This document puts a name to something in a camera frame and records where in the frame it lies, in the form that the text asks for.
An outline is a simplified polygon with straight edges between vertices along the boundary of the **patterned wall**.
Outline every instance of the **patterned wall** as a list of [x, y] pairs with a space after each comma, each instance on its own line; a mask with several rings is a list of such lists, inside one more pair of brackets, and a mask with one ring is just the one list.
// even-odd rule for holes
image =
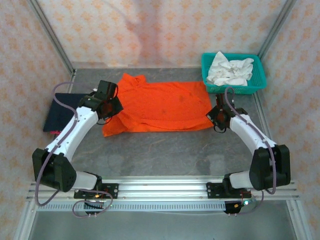
[[70, 80], [26, 0], [0, 1], [0, 239], [15, 234], [53, 85]]
[[199, 66], [257, 54], [285, 0], [39, 0], [76, 68]]
[[291, 150], [291, 170], [320, 239], [320, 4], [298, 0], [264, 59], [264, 108], [278, 143]]

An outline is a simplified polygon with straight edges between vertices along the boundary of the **white towel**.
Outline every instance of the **white towel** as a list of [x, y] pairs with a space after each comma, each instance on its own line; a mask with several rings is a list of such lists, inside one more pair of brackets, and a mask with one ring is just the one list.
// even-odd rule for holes
[[208, 83], [217, 86], [247, 86], [247, 81], [252, 77], [253, 62], [252, 58], [228, 61], [222, 52], [219, 51], [213, 59], [206, 79]]

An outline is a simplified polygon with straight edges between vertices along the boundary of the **gray floor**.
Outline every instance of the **gray floor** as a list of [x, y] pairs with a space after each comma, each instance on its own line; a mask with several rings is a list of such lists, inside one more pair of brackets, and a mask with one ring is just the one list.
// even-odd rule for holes
[[295, 240], [286, 201], [265, 201], [237, 217], [225, 213], [106, 212], [79, 219], [38, 211], [29, 240]]
[[[117, 83], [123, 73], [145, 75], [149, 83], [202, 81], [200, 68], [79, 69], [75, 83], [97, 87], [100, 80]], [[74, 85], [72, 93], [86, 93]], [[210, 94], [212, 106], [215, 95]], [[235, 106], [244, 108], [261, 128], [252, 95], [236, 95]], [[118, 176], [223, 176], [248, 170], [252, 156], [231, 130], [216, 133], [213, 128], [193, 132], [122, 133], [103, 137], [94, 126], [77, 148], [72, 164], [78, 171], [103, 177]]]

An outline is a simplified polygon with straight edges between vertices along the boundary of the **basket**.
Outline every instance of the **basket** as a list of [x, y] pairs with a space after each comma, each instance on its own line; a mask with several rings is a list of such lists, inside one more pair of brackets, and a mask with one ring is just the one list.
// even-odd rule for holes
[[252, 77], [247, 81], [248, 86], [236, 85], [222, 85], [217, 86], [207, 82], [207, 76], [211, 64], [216, 56], [216, 53], [203, 53], [201, 58], [202, 78], [208, 93], [222, 94], [227, 87], [233, 87], [236, 94], [254, 94], [259, 89], [264, 89], [267, 86], [266, 75], [264, 68], [258, 56], [253, 54], [240, 54], [240, 53], [224, 53], [224, 56], [229, 60], [245, 60], [252, 58], [254, 60]]

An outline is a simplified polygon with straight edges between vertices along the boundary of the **orange cloth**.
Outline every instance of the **orange cloth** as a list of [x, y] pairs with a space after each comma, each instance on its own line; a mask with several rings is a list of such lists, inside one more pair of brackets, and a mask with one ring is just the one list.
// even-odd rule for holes
[[206, 117], [212, 106], [201, 81], [147, 83], [143, 75], [124, 73], [118, 86], [123, 110], [103, 126], [105, 137], [123, 132], [196, 131], [213, 126]]

